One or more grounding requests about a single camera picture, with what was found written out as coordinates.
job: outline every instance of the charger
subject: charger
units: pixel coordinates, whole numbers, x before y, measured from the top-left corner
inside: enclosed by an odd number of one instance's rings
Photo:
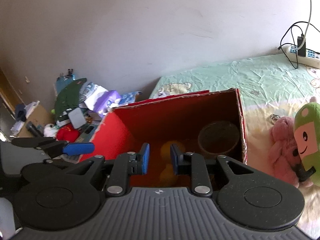
[[[301,37],[298,36],[298,39],[297,39],[298,48],[301,46],[301,44],[303,42],[303,38],[304,38],[303,34],[301,34]],[[305,40],[303,46],[301,47],[301,49],[298,50],[298,55],[300,57],[306,56],[306,40]]]

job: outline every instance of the light green bedsheet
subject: light green bedsheet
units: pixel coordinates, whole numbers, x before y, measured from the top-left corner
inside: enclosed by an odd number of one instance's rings
[[[150,98],[200,90],[239,88],[244,110],[247,164],[273,175],[268,152],[274,142],[271,114],[294,117],[311,96],[320,98],[320,69],[294,69],[283,54],[212,64],[160,78]],[[312,238],[320,236],[320,188],[300,188],[305,209],[298,227]]]
[[[239,88],[244,109],[266,104],[276,106],[282,101],[291,103],[316,95],[316,88],[310,84],[314,79],[319,80],[320,87],[320,70],[307,71],[304,65],[296,70],[283,54],[269,55],[212,64],[163,76],[150,98],[157,97],[158,92],[169,90],[179,83],[183,92]],[[183,88],[184,83],[190,83],[191,87],[188,88],[190,85],[187,84]]]

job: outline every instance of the white wall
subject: white wall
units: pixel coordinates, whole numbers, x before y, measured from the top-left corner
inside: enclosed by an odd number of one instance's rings
[[[175,70],[276,53],[308,11],[309,0],[0,0],[1,67],[26,102],[47,108],[67,68],[120,93],[150,93]],[[320,28],[315,6],[312,22]],[[320,50],[319,37],[310,31],[307,47]]]

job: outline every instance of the yellow ball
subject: yellow ball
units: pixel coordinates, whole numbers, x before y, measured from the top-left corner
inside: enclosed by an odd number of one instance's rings
[[[171,164],[167,164],[165,169],[161,172],[159,177],[160,187],[172,187],[177,183],[178,176],[173,173]]]
[[[172,143],[175,143],[181,152],[185,152],[186,148],[184,147],[184,145],[178,141],[168,141],[166,142],[164,145],[162,145],[161,149],[160,149],[160,154],[161,154],[161,158],[166,162],[166,163],[171,163],[171,159],[170,159],[170,145]]]

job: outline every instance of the power strip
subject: power strip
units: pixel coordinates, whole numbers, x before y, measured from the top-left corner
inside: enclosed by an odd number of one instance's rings
[[[298,48],[297,46],[291,45],[288,47],[288,49],[286,51],[288,58],[292,62],[297,62],[297,58],[296,58],[296,49],[297,48]],[[305,57],[301,57],[298,55],[298,63],[308,65],[311,67],[320,68],[320,54],[315,53],[309,49],[306,49],[306,56]]]

